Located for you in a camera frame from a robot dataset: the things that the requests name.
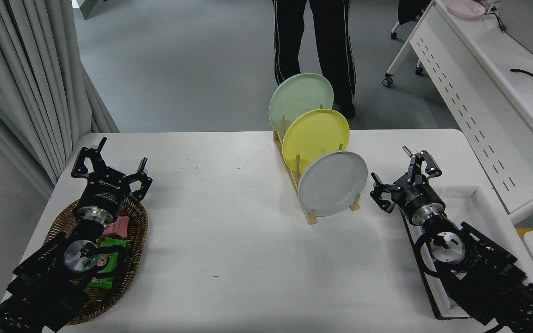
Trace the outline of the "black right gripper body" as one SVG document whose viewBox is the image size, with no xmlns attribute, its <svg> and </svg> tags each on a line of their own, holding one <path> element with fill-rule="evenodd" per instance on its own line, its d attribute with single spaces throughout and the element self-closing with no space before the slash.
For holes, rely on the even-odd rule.
<svg viewBox="0 0 533 333">
<path fill-rule="evenodd" d="M 395 194 L 395 202 L 409 221 L 427 221 L 429 216 L 442 215 L 446 205 L 429 185 L 427 178 L 413 184 L 401 178 L 395 181 L 401 190 Z"/>
</svg>

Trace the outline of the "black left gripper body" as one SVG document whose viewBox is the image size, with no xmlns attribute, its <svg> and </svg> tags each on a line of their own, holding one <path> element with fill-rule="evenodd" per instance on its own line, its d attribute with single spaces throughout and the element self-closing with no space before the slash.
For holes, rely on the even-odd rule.
<svg viewBox="0 0 533 333">
<path fill-rule="evenodd" d="M 125 173 L 112 168 L 89 173 L 86 188 L 77 205 L 77 215 L 84 215 L 89 207 L 118 215 L 130 193 L 125 177 Z"/>
</svg>

